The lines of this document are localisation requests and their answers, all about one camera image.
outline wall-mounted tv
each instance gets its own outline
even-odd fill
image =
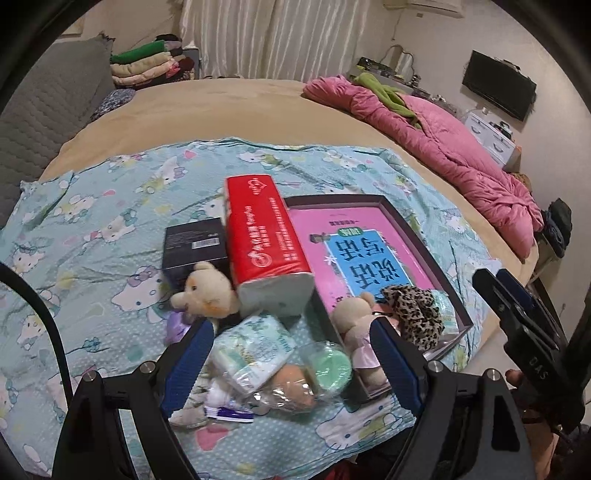
[[[517,120],[523,121],[535,101],[535,83],[514,67],[472,51],[463,85]]]

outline green folded cloth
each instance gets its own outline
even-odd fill
[[[153,41],[152,43],[146,43],[146,45],[134,48],[133,50],[124,51],[118,55],[111,55],[111,63],[133,63],[146,57],[156,55],[162,51],[166,51],[164,48],[164,40]]]

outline beige teddy bear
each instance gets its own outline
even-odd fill
[[[240,301],[228,278],[210,262],[198,262],[185,282],[185,289],[170,297],[173,308],[191,316],[224,319],[240,310]],[[217,322],[213,326],[217,331]]]
[[[374,296],[364,291],[359,297],[347,297],[336,305],[330,320],[345,337],[345,347],[351,355],[353,368],[369,388],[377,388],[387,382],[384,370],[369,343],[369,327],[374,321],[372,307]]]

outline white cabinet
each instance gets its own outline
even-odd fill
[[[515,150],[515,144],[492,125],[487,124],[474,112],[470,112],[464,121],[468,131],[474,135],[480,145],[491,155],[493,160],[504,168]]]

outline stack of folded clothes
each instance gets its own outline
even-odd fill
[[[111,55],[111,74],[117,88],[142,88],[194,79],[192,59],[183,55],[180,38],[169,33],[133,50]]]

